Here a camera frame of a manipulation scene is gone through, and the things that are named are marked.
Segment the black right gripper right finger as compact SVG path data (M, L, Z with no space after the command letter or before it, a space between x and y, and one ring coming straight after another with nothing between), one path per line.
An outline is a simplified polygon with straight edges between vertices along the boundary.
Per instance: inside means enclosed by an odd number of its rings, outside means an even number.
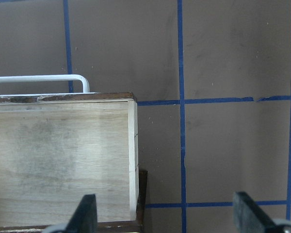
M281 232L281 227L246 192L233 194L233 221L239 233Z

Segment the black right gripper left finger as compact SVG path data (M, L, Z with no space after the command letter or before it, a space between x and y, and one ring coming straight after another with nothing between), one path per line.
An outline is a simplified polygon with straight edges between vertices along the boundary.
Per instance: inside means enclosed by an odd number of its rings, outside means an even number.
M64 229L64 233L95 233L97 202L95 194L84 195Z

